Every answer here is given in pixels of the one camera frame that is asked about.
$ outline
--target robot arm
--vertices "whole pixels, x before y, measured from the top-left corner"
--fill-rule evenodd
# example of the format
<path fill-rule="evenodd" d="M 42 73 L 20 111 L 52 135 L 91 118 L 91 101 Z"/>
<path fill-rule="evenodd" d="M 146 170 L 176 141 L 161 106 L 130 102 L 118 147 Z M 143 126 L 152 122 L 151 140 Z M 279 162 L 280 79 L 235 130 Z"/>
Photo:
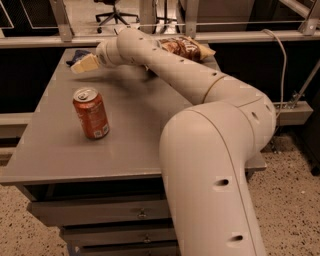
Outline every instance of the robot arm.
<path fill-rule="evenodd" d="M 166 195 L 183 256 L 266 255 L 245 163 L 271 139 L 275 109 L 259 90 L 162 50 L 125 29 L 97 47 L 100 63 L 145 65 L 195 106 L 174 116 L 160 140 Z"/>

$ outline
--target caster wheel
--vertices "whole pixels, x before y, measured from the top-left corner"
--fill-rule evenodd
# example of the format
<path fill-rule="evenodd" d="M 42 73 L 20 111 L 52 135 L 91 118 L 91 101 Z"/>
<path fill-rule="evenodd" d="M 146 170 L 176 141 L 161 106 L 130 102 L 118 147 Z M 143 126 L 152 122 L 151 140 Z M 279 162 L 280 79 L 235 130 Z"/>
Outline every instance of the caster wheel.
<path fill-rule="evenodd" d="M 311 170 L 311 174 L 313 176 L 319 176 L 320 175 L 320 169 L 318 167 L 313 167 L 313 169 Z"/>

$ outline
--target red soda can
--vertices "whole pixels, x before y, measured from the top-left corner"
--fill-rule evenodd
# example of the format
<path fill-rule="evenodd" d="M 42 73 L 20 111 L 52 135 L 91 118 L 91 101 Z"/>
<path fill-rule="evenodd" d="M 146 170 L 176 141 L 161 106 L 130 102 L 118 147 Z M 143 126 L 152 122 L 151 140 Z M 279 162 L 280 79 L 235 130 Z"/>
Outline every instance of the red soda can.
<path fill-rule="evenodd" d="M 109 123 L 101 94 L 92 87 L 78 89 L 73 95 L 84 134 L 89 139 L 99 139 L 109 132 Z"/>

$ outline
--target floor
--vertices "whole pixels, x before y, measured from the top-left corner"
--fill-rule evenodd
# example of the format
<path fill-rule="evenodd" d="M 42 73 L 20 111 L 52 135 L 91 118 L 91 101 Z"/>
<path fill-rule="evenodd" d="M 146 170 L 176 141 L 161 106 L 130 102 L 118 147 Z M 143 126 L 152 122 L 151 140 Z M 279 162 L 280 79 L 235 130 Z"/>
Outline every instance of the floor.
<path fill-rule="evenodd" d="M 65 0 L 65 4 L 78 36 L 96 35 L 92 14 L 112 10 L 87 0 Z M 137 13 L 138 0 L 120 4 L 122 11 Z M 113 27 L 101 36 L 113 34 Z M 292 133 L 275 141 L 280 153 L 268 145 L 263 150 L 267 169 L 249 181 L 266 250 L 271 256 L 320 256 L 320 177 L 311 175 L 312 164 Z M 8 159 L 0 156 L 0 166 Z M 59 230 L 45 227 L 27 212 L 28 200 L 17 189 L 0 185 L 0 205 L 0 256 L 68 255 Z"/>

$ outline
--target drawer knob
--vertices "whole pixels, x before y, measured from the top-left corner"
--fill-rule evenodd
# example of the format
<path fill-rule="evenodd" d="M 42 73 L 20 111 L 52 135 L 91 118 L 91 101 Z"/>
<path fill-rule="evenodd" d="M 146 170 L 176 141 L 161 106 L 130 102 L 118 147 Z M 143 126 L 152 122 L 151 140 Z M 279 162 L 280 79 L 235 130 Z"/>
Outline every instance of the drawer knob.
<path fill-rule="evenodd" d="M 150 243 L 151 243 L 151 240 L 150 240 L 148 234 L 146 234 L 146 237 L 145 237 L 145 239 L 143 240 L 143 242 L 144 242 L 145 244 L 150 244 Z"/>
<path fill-rule="evenodd" d="M 140 213 L 137 215 L 139 220 L 144 220 L 148 217 L 148 215 L 145 213 L 144 208 L 140 209 Z"/>

